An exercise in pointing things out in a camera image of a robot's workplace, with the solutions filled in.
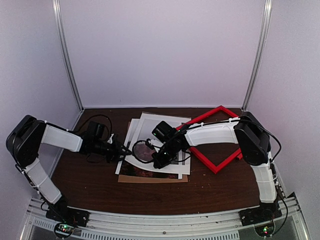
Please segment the white mat board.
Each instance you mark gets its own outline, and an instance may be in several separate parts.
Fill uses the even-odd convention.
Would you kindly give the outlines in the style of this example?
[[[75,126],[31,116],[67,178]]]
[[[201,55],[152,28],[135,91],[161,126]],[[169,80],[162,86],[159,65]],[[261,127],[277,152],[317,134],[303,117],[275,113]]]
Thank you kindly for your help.
[[[140,140],[151,139],[151,142],[156,147],[161,147],[163,144],[152,134],[153,129],[161,122],[165,121],[170,126],[176,128],[180,125],[190,121],[190,117],[180,117],[180,116],[169,116],[169,115],[159,115],[153,113],[143,112],[139,119],[132,119],[129,125],[128,133],[125,138],[125,144],[128,146],[129,150],[132,150],[134,144]],[[173,162],[168,166],[156,169],[153,167],[153,163],[142,163],[139,162],[133,155],[128,155],[125,157],[125,161],[132,164],[133,166],[150,172],[158,172],[165,174],[178,174],[178,175],[189,175],[191,169],[191,159],[190,155],[184,152],[179,152],[178,155],[179,162]]]

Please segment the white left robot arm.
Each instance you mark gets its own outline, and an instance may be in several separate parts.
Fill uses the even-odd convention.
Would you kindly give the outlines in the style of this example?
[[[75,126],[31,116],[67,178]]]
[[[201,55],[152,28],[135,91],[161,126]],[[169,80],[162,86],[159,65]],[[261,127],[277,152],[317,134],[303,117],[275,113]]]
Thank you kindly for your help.
[[[68,130],[32,115],[26,115],[8,135],[5,146],[15,161],[15,166],[26,177],[30,185],[42,196],[61,222],[72,218],[67,199],[55,186],[42,166],[41,154],[45,150],[57,149],[81,155],[92,154],[108,162],[121,161],[131,155],[131,150],[118,141],[113,127],[87,119],[86,130]]]

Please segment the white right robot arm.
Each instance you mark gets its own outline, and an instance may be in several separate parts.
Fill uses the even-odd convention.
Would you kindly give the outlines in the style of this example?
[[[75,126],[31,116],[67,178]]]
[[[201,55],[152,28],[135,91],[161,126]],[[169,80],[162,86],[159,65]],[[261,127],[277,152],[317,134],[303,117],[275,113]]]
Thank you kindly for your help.
[[[153,167],[162,169],[177,158],[180,151],[206,144],[231,143],[239,146],[259,189],[256,216],[266,221],[276,212],[276,187],[271,169],[271,144],[268,132],[250,112],[240,117],[212,123],[184,124],[180,129],[161,121],[152,134],[163,144],[152,156]]]

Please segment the red handled screwdriver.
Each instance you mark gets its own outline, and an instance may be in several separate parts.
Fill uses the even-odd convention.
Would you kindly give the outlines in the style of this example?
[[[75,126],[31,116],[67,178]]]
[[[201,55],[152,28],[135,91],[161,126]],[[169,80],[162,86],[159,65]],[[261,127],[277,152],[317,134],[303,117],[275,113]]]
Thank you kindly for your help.
[[[242,158],[243,158],[243,156],[242,156],[241,154],[239,154],[239,155],[237,156],[237,160],[238,160],[238,161],[240,161]]]

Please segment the photo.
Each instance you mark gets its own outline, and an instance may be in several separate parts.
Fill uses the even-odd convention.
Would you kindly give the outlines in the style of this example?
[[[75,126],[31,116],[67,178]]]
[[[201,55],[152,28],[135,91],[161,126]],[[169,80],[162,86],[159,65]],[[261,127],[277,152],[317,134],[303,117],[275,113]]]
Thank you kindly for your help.
[[[127,161],[120,161],[117,164],[116,175],[126,175],[135,177],[146,177],[146,178],[168,178],[168,179],[182,179],[182,174],[170,174],[170,173],[160,173],[140,169],[135,167]]]

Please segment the red picture frame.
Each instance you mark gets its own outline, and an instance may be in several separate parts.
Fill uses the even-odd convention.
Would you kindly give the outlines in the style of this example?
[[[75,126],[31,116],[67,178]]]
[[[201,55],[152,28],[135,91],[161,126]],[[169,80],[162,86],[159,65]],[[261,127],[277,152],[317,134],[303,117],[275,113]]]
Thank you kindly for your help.
[[[195,124],[200,123],[201,121],[205,120],[206,118],[210,117],[211,115],[214,115],[218,112],[224,112],[229,117],[237,117],[238,115],[234,113],[233,111],[229,110],[228,108],[225,108],[224,106],[220,105],[216,108],[213,108],[209,110],[208,112],[197,116],[196,118],[188,121],[186,124]],[[224,159],[218,166],[214,165],[205,155],[203,155],[197,148],[190,147],[190,152],[198,159],[200,160],[208,169],[210,169],[214,174],[217,174],[220,172],[223,168],[225,168],[228,164],[230,164],[233,160],[237,159],[238,155],[242,155],[241,149],[238,148],[234,153],[232,153],[230,156],[228,156],[226,159]]]

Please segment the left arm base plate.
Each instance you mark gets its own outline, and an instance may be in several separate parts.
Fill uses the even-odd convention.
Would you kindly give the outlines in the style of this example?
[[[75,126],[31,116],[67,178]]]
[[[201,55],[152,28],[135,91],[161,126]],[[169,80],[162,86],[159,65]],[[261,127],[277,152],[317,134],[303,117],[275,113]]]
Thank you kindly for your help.
[[[52,209],[49,209],[45,214],[45,217],[48,219],[67,223],[68,225],[77,227],[86,227],[89,216],[90,213],[88,211],[74,208],[68,208],[67,214],[63,217],[62,214],[57,214]]]

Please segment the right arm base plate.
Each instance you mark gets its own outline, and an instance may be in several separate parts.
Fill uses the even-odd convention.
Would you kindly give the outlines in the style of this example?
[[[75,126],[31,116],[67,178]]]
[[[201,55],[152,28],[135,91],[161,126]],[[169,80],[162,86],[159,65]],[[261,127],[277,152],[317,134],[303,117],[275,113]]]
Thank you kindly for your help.
[[[256,225],[268,221],[270,222],[271,220],[281,216],[282,211],[280,209],[276,209],[272,212],[270,209],[262,208],[260,206],[239,211],[242,226]]]

